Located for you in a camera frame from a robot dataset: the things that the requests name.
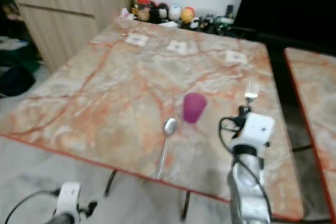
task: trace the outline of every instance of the floor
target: floor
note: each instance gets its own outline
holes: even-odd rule
[[[25,94],[0,99],[0,119],[12,110],[31,90],[48,78],[41,67],[36,84]],[[298,108],[283,106],[292,147],[309,144]],[[321,189],[319,175],[310,150],[296,153],[297,171],[302,186],[305,219],[328,218],[328,209]],[[73,159],[47,153],[22,144],[0,139],[0,223],[22,198],[41,189],[52,190],[63,182],[82,184],[80,204],[98,201],[98,207],[88,220],[81,223],[181,223],[180,212],[185,192],[117,173],[108,198],[104,187],[111,171]],[[56,199],[41,196],[22,205],[9,223],[44,223],[55,209]],[[229,206],[223,202],[192,194],[185,222],[229,224]]]

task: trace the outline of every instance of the spoon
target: spoon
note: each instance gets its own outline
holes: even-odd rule
[[[158,169],[157,169],[157,171],[158,171],[157,178],[162,177],[163,167],[164,167],[164,163],[166,161],[167,150],[168,150],[168,137],[170,137],[171,135],[174,134],[174,132],[176,131],[176,128],[177,128],[176,119],[168,118],[164,122],[164,127],[163,127],[164,145],[163,145],[163,148],[162,148],[161,154],[160,154],[159,166],[158,166]]]

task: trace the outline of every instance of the table leg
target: table leg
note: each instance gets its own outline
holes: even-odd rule
[[[105,197],[109,195],[110,187],[111,187],[112,181],[116,173],[117,173],[117,170],[113,170],[113,172],[111,173],[111,176],[109,177],[109,180],[107,181],[105,192],[104,192]]]
[[[190,191],[187,191],[186,195],[185,195],[185,202],[184,202],[184,208],[181,214],[181,220],[185,221],[186,217],[187,217],[187,213],[188,213],[188,208],[189,208],[189,200],[190,200]]]

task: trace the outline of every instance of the metal fork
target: metal fork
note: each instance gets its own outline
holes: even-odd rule
[[[248,81],[246,90],[245,90],[245,98],[247,104],[250,104],[254,100],[257,99],[259,93],[259,82],[258,81]]]

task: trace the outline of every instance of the orange marble pattern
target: orange marble pattern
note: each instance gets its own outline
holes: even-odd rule
[[[336,221],[336,57],[285,51]]]
[[[232,158],[219,142],[217,124],[245,103],[245,86],[252,79],[260,82],[254,111],[276,120],[265,151],[273,212],[300,219],[295,165],[267,50],[260,43],[119,20],[23,101],[0,123],[0,132],[155,179],[163,122],[173,116],[179,125],[170,137],[163,181],[228,200]],[[189,92],[208,101],[196,124],[182,119]]]

